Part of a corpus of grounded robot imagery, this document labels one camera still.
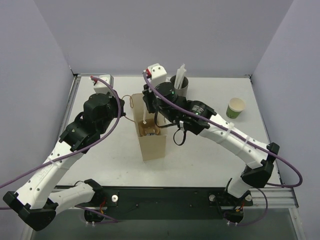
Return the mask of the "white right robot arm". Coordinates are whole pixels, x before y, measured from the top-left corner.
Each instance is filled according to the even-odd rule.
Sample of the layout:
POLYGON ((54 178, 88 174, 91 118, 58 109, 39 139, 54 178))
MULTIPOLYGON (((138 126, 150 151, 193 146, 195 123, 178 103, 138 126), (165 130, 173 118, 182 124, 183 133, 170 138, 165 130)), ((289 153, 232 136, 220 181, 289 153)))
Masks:
POLYGON ((266 185, 280 149, 277 144, 254 140, 205 103, 179 96, 170 82, 157 85, 155 90, 166 100, 155 95, 145 84, 142 99, 149 113, 161 114, 169 121, 169 126, 177 126, 184 133, 191 132, 219 144, 245 163, 243 172, 227 183, 225 190, 229 195, 240 199, 250 188, 266 185))

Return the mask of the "single brown pulp carrier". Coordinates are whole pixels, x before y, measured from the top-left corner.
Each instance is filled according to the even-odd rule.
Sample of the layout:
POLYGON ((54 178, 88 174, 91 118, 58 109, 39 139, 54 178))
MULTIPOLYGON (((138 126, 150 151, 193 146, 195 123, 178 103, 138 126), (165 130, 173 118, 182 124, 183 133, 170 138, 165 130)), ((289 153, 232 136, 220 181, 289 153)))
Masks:
POLYGON ((146 136, 148 133, 156 133, 157 135, 160 134, 160 129, 155 124, 153 118, 147 119, 146 122, 146 124, 143 124, 143 121, 138 122, 138 132, 141 137, 146 136))

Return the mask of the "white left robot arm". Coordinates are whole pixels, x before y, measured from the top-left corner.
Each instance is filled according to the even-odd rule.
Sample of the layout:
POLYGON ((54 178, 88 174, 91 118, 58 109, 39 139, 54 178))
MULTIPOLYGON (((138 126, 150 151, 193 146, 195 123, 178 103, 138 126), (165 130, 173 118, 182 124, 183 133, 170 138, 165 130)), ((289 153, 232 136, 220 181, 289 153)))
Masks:
POLYGON ((116 119, 125 116, 124 101, 110 93, 95 93, 83 104, 80 112, 60 135, 44 167, 18 190, 8 191, 3 201, 33 230, 46 228, 59 213, 82 203, 96 206, 104 198, 101 185, 92 179, 53 192, 71 166, 84 156, 116 119))

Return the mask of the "single white straw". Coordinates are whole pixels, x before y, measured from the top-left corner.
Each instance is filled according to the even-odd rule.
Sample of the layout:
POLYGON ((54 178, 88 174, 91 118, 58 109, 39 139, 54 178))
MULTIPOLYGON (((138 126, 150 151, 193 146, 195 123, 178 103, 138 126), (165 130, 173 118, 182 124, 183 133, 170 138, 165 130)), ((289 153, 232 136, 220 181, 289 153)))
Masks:
POLYGON ((147 106, 146 105, 144 105, 143 106, 143 116, 142 116, 142 123, 144 124, 144 125, 146 125, 147 124, 147 106))

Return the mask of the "brown paper takeout bag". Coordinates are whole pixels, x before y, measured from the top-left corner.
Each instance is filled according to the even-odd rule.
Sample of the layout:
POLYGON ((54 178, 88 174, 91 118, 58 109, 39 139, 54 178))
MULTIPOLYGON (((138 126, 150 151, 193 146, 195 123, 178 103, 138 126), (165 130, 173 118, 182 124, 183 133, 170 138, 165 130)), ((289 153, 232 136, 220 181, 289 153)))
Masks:
POLYGON ((132 117, 126 116, 125 118, 134 123, 142 160, 147 162, 164 158, 166 155, 167 130, 160 129, 157 125, 164 124, 165 118, 162 115, 156 116, 154 113, 149 113, 147 111, 146 119, 154 119, 156 126, 160 129, 160 134, 140 136, 138 122, 143 120, 144 105, 146 105, 143 101, 143 95, 141 93, 132 95, 126 94, 121 99, 124 100, 125 104, 131 109, 132 117))

